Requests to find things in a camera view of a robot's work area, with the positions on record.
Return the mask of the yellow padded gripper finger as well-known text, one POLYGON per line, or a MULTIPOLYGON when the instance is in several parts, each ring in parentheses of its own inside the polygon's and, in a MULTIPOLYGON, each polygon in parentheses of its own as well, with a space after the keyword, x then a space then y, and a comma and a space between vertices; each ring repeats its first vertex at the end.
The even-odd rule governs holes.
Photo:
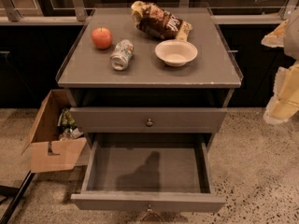
POLYGON ((299 63, 278 69, 273 93, 263 119, 268 124, 280 124, 299 111, 299 63))
POLYGON ((269 48, 283 48, 284 47, 284 34, 288 21, 283 21, 271 33, 265 35, 261 44, 269 48))

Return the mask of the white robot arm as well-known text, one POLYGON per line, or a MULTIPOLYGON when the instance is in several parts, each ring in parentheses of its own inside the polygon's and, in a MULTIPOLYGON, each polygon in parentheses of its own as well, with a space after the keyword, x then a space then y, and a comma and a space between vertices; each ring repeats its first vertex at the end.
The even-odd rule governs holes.
POLYGON ((280 124, 299 111, 299 9, 266 35, 261 43, 270 48, 283 48, 287 56, 295 59, 291 67, 278 68, 274 94, 263 114, 266 123, 280 124))

